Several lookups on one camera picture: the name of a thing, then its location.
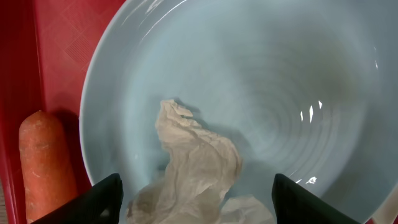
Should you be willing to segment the white tissue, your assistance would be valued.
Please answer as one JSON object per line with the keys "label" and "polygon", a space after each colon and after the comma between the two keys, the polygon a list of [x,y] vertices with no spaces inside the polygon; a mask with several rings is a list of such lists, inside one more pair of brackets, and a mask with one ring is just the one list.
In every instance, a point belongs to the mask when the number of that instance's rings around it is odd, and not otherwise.
{"label": "white tissue", "polygon": [[129,203],[127,223],[274,223],[271,212],[253,196],[224,198],[243,160],[228,138],[192,117],[174,100],[161,102],[155,128],[170,161],[164,175]]}

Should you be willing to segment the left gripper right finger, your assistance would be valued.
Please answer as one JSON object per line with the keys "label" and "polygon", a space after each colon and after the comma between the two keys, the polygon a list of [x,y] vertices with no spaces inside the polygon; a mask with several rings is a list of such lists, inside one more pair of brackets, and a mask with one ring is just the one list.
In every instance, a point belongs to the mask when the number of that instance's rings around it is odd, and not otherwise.
{"label": "left gripper right finger", "polygon": [[277,224],[359,224],[283,174],[276,174],[272,201]]}

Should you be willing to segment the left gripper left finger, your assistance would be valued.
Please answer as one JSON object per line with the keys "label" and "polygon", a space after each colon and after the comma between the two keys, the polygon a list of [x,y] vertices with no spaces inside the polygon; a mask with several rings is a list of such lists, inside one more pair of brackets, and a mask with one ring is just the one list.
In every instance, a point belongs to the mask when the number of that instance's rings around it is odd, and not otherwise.
{"label": "left gripper left finger", "polygon": [[32,224],[118,224],[122,202],[123,183],[113,173]]}

